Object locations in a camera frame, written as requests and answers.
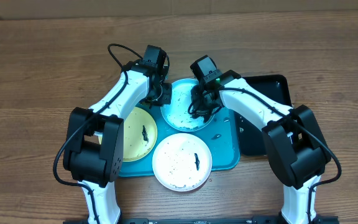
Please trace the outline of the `light blue plate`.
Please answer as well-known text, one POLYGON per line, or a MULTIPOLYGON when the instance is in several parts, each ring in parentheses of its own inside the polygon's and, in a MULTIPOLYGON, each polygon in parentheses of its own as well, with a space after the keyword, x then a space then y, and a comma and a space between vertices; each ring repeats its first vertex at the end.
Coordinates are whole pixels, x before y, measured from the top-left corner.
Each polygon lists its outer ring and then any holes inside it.
POLYGON ((164 120, 172 128, 183 132, 198 131, 214 119, 214 115, 205 120, 202 116, 193 118, 188 113, 188 107, 191 104, 191 89, 197 84, 198 81, 191 78, 177 80, 172 83, 171 103, 161 107, 164 120))

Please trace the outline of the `white plate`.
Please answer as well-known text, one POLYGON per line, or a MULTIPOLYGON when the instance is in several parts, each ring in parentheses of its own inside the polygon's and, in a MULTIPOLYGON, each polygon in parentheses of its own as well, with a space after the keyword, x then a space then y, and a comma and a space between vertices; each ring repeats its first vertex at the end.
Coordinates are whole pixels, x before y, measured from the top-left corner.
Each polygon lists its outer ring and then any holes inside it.
POLYGON ((188 192, 202 186, 212 169, 209 147, 200 138, 187 133, 172 134, 155 148, 152 168, 166 188, 188 192))

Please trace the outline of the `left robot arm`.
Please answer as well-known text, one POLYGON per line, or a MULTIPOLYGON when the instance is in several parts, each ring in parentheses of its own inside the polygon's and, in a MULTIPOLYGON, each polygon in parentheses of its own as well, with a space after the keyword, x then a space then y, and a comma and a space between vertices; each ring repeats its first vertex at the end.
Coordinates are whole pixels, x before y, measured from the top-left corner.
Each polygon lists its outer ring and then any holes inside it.
POLYGON ((53 172, 62 160, 74 180, 71 185, 82 188, 89 211, 87 223, 121 222, 114 182, 124 160, 124 120, 140 102, 169 104, 168 70, 165 62, 129 62, 100 101, 71 112, 66 141, 56 155, 53 172))

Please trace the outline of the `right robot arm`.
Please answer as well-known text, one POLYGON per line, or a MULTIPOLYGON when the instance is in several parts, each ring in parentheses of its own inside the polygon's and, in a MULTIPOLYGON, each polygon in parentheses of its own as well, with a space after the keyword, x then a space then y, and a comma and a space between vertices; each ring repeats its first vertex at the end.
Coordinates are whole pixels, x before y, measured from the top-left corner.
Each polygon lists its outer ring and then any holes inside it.
POLYGON ((334 157, 313 112, 305 105, 292 108, 271 100, 232 70, 192 71, 199 84, 191 92, 189 113, 206 116, 227 108, 258 128, 269 165, 283 184, 280 219, 285 223, 319 222, 315 190, 324 184, 321 176, 334 157))

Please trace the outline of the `teal plastic tray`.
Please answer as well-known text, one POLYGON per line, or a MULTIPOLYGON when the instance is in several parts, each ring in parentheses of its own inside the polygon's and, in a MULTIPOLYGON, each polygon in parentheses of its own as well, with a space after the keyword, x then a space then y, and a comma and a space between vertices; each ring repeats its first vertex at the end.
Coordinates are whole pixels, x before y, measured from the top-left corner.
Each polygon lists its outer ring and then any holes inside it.
POLYGON ((188 133, 199 137, 209 147, 212 155, 212 170, 228 170, 237 165, 240 159, 239 143, 237 140, 237 128, 234 121, 234 112, 226 108, 214 115, 214 119, 204 128, 183 132, 172 128, 163 118, 161 107, 137 104, 136 107, 150 113, 157 125, 158 145, 166 137, 177 133, 188 133))

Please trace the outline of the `black plastic tray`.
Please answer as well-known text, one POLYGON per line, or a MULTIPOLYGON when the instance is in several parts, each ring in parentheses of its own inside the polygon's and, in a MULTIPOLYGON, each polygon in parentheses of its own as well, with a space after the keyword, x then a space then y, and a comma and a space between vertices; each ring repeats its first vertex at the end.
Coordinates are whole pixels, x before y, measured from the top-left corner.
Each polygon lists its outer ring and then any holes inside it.
MULTIPOLYGON (((292 106, 287 79, 283 75, 244 77, 261 94, 283 105, 292 106)), ((245 156, 266 155, 262 133, 239 113, 234 112, 239 150, 245 156)))

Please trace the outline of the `yellow plate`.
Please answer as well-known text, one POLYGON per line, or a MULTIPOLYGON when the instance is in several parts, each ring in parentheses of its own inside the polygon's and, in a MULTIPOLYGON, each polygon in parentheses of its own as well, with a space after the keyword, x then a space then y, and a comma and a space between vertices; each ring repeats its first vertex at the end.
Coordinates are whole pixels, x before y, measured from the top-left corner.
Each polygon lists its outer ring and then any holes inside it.
POLYGON ((145 157, 157 142, 157 125, 150 113, 135 107, 124 122, 124 162, 145 157))

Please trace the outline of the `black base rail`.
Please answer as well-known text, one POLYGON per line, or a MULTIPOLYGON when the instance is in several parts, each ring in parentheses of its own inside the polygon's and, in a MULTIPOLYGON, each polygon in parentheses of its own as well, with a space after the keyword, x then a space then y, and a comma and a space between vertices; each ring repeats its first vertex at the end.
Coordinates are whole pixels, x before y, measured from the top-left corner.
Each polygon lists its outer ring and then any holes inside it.
MULTIPOLYGON (((63 221, 63 224, 85 224, 87 220, 63 221)), ((224 218, 224 219, 162 219, 149 220, 147 218, 119 218, 120 224, 279 224, 287 223, 280 216, 254 216, 252 218, 224 218)), ((315 224, 339 224, 338 217, 317 216, 312 223, 315 224)))

